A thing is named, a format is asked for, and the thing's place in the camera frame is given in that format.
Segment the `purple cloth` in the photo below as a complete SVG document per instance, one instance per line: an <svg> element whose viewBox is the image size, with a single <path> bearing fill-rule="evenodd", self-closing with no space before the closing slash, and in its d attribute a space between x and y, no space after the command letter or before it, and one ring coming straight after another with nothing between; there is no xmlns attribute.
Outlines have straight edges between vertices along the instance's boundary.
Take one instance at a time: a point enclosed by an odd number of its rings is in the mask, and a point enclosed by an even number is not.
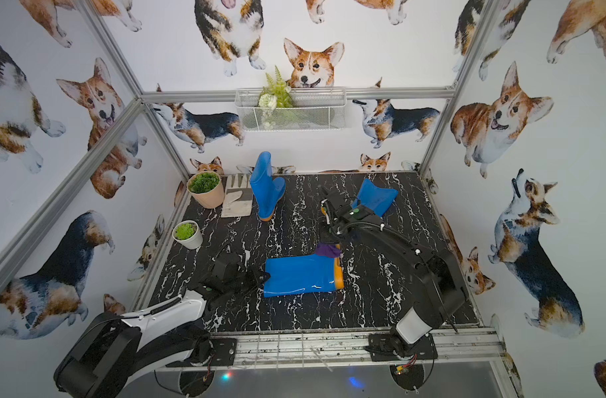
<svg viewBox="0 0 606 398"><path fill-rule="evenodd" d="M331 259L340 258L342 256L342 250L339 244L319 242L316 246L314 253L318 256L327 257Z"/></svg>

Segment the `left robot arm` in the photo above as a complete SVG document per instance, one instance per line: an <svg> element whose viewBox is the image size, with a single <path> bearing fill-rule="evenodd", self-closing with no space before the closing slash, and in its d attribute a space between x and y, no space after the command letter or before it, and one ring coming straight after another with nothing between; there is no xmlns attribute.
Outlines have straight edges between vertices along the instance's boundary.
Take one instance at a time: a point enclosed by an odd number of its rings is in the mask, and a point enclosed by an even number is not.
<svg viewBox="0 0 606 398"><path fill-rule="evenodd" d="M184 293L135 312L97 316L54 372L57 389L72 397L116 397L164 366L232 365L236 339L213 338L197 321L271 278L263 265L247 265L248 257L220 254Z"/></svg>

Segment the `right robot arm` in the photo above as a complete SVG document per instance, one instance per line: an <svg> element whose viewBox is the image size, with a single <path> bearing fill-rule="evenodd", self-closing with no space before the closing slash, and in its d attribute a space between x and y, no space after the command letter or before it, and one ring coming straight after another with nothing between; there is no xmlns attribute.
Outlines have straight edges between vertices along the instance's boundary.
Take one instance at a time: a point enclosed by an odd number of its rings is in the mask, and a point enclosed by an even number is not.
<svg viewBox="0 0 606 398"><path fill-rule="evenodd" d="M351 207L336 190L319 190L324 214L319 228L321 242L360 243L408 271L412 303L392 335L412 346L432 330L452 324L451 316L468 300L464 281L454 275L458 263L453 253L418 244L364 205Z"/></svg>

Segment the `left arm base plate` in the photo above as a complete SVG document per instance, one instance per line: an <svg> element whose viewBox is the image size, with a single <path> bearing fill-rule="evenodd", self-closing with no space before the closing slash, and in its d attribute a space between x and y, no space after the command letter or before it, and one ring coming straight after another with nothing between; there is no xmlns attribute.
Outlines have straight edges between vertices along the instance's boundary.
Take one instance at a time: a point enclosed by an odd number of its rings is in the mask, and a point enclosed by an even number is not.
<svg viewBox="0 0 606 398"><path fill-rule="evenodd" d="M236 338L214 338L201 342L187 359L167 365L168 368L232 366L236 357Z"/></svg>

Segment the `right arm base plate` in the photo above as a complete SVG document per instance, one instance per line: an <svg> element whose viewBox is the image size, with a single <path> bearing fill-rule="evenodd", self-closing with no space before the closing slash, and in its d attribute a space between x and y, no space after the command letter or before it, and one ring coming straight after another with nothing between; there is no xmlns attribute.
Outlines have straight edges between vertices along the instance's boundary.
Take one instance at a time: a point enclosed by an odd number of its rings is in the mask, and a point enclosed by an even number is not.
<svg viewBox="0 0 606 398"><path fill-rule="evenodd" d="M369 334L364 350L370 354L373 362L409 360L436 360L437 349L432 335L427 334L415 343L405 342L399 335L392 333Z"/></svg>

